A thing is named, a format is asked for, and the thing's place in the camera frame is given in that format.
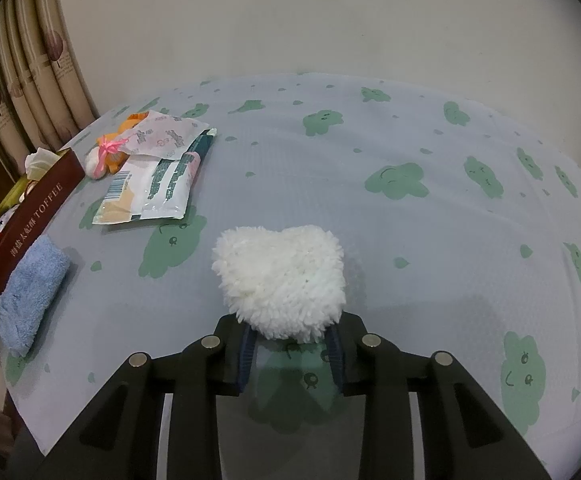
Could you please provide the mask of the orange plush toy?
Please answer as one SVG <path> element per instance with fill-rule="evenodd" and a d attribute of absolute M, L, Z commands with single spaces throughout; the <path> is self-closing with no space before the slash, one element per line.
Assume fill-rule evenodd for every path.
<path fill-rule="evenodd" d="M 148 116 L 147 112 L 129 115 L 121 122 L 118 129 L 104 134 L 96 140 L 96 144 L 89 150 L 84 159 L 84 172 L 92 180 L 100 180 L 106 174 L 116 174 L 124 165 L 129 155 L 121 150 L 127 142 L 121 136 L 127 130 L 138 125 Z"/>

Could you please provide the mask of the beige patterned curtain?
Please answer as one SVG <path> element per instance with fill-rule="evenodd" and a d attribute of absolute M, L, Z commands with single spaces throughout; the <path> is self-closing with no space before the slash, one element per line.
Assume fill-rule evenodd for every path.
<path fill-rule="evenodd" d="M 0 165 L 60 150 L 95 119 L 59 0 L 0 0 Z"/>

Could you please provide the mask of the pink ribbon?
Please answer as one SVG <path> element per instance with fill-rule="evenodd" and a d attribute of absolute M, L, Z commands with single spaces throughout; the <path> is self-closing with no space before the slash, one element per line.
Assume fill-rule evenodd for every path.
<path fill-rule="evenodd" d="M 110 172 L 116 174 L 128 159 L 128 154 L 122 151 L 127 139 L 109 138 L 101 136 L 97 139 L 97 163 L 95 174 L 101 176 Z"/>

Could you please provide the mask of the blue green-patterned bedsheet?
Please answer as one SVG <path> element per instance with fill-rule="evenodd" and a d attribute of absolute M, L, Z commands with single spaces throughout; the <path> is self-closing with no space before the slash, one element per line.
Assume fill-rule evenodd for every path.
<path fill-rule="evenodd" d="M 226 308 L 213 247 L 237 226 L 312 224 L 345 253 L 347 307 L 401 350 L 454 354 L 555 479 L 581 467 L 581 168 L 476 102 L 377 79 L 205 81 L 109 110 L 217 129 L 188 222 L 97 226 L 107 181 L 78 186 L 48 226 L 72 267 L 33 354 L 3 356 L 8 390 L 47 453 L 135 351 L 168 356 Z"/>

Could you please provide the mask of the white towel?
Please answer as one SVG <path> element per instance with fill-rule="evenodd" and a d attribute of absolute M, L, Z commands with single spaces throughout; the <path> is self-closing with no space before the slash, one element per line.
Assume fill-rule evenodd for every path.
<path fill-rule="evenodd" d="M 25 158 L 25 174 L 30 181 L 40 181 L 60 159 L 56 153 L 46 148 L 38 148 Z"/>

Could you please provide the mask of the white fluffy plush cloth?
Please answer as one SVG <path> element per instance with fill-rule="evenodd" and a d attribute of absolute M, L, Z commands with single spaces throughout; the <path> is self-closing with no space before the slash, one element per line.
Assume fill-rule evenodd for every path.
<path fill-rule="evenodd" d="M 319 226 L 240 226 L 220 235 L 212 270 L 228 312 L 269 340 L 322 339 L 340 321 L 345 253 Z"/>

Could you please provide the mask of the red gold toffee tin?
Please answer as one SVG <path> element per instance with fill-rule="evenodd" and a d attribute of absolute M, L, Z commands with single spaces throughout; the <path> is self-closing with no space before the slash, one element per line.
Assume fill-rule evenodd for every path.
<path fill-rule="evenodd" d="M 22 176 L 6 194 L 0 203 L 0 218 L 13 207 L 15 210 L 0 231 L 0 295 L 19 260 L 84 177 L 78 156 L 67 148 L 35 186 Z"/>

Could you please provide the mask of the green white wipes packet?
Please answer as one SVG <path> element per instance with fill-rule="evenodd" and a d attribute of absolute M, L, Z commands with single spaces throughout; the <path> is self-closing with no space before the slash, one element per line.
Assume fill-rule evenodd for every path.
<path fill-rule="evenodd" d="M 93 217 L 96 226 L 185 217 L 202 161 L 217 135 L 206 129 L 178 159 L 130 156 L 112 178 Z"/>

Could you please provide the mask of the light blue towel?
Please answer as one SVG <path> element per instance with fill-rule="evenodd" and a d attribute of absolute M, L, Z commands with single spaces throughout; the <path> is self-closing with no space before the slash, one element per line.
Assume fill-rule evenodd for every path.
<path fill-rule="evenodd" d="M 41 235 L 10 274 L 0 295 L 0 341 L 16 358 L 28 356 L 70 263 L 47 235 Z"/>

